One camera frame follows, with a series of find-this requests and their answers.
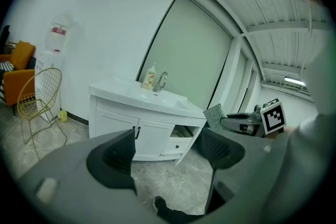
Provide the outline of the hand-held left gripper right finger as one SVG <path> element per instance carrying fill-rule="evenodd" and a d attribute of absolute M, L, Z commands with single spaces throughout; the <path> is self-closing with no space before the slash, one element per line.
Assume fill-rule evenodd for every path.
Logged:
<path fill-rule="evenodd" d="M 223 130 L 204 128 L 202 133 L 203 153 L 213 170 L 205 206 L 205 213 L 209 214 L 234 197 L 235 192 L 225 183 L 223 171 L 240 162 L 245 156 L 245 149 L 225 137 Z"/>

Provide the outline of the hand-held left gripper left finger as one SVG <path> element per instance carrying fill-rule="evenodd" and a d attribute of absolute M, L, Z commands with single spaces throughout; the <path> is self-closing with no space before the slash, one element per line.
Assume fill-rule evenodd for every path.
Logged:
<path fill-rule="evenodd" d="M 135 131 L 131 129 L 92 149 L 86 166 L 91 176 L 107 188 L 135 189 L 131 177 L 135 153 Z"/>

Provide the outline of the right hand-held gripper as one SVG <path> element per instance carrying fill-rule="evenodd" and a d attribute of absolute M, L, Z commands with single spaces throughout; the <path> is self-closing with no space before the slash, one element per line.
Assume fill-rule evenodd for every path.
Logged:
<path fill-rule="evenodd" d="M 263 105 L 255 105 L 252 113 L 228 114 L 221 118 L 222 127 L 255 137 L 266 137 L 286 126 L 282 102 L 275 98 Z"/>

